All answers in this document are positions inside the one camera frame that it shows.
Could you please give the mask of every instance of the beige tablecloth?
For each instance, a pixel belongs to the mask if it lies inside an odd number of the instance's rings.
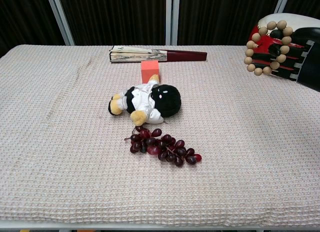
[[[131,154],[111,96],[141,82],[110,46],[21,45],[0,59],[0,220],[209,226],[320,225],[320,93],[254,76],[244,46],[159,64],[181,111],[159,127],[202,155],[177,168]]]

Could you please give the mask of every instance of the wooden bead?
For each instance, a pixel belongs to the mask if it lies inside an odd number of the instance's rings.
[[[244,58],[244,63],[246,64],[246,65],[250,65],[251,63],[252,63],[252,58],[251,57],[245,57]]]
[[[291,43],[291,37],[290,36],[283,37],[281,41],[284,46],[287,46],[288,44]]]
[[[280,47],[281,54],[286,55],[286,54],[289,52],[289,50],[290,50],[290,47],[287,46],[287,45],[282,45],[282,46]]]
[[[293,32],[294,30],[291,27],[285,27],[282,31],[283,36],[290,36]]]
[[[279,64],[278,61],[273,61],[273,62],[270,63],[270,67],[271,67],[271,69],[273,69],[273,70],[278,69],[279,66],[280,66],[280,64]]]
[[[270,30],[270,31],[274,30],[276,28],[276,26],[277,26],[277,23],[275,21],[270,21],[266,25],[267,29]]]
[[[260,39],[261,39],[261,36],[259,33],[254,33],[251,37],[251,39],[254,41],[254,42],[258,42]]]
[[[249,72],[254,71],[255,68],[256,68],[256,66],[255,66],[253,63],[249,64],[249,65],[246,67],[246,69],[247,69]]]
[[[276,61],[278,61],[279,63],[283,63],[286,61],[286,56],[284,54],[280,54],[279,56],[276,57]]]
[[[259,29],[259,35],[265,36],[267,33],[268,33],[267,27],[261,27],[261,28]]]
[[[283,30],[287,26],[287,22],[285,20],[280,20],[277,24],[276,27],[279,30]]]
[[[249,40],[249,41],[246,43],[246,47],[247,47],[248,49],[253,49],[253,48],[254,48],[254,44],[255,44],[254,41]]]
[[[269,66],[266,66],[263,68],[262,72],[265,74],[265,75],[270,75],[271,72],[272,72],[272,69],[269,67]]]
[[[262,68],[255,68],[255,70],[254,70],[254,74],[256,75],[256,76],[260,76],[261,74],[262,74]]]
[[[244,53],[246,56],[251,57],[254,55],[254,50],[252,48],[248,48]]]

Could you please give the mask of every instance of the dark curtain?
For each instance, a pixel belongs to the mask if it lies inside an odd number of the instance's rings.
[[[76,45],[164,45],[166,0],[61,0]]]
[[[283,12],[320,20],[320,0],[288,0]]]
[[[17,45],[64,45],[48,0],[0,0],[0,57]]]
[[[178,45],[245,45],[278,0],[180,0]]]

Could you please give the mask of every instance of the grape bunch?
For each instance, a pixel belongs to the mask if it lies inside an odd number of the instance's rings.
[[[150,132],[143,126],[136,126],[131,137],[124,140],[131,140],[131,153],[141,152],[145,154],[148,152],[150,155],[157,155],[160,161],[174,163],[177,167],[181,167],[184,161],[190,165],[201,161],[201,155],[195,153],[193,148],[186,149],[185,142],[182,139],[176,141],[170,134],[160,138],[161,134],[162,131],[159,128]]]

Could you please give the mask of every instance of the orange sponge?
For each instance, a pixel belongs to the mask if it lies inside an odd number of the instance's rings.
[[[141,77],[142,83],[148,83],[153,75],[159,76],[159,63],[158,60],[141,61]]]

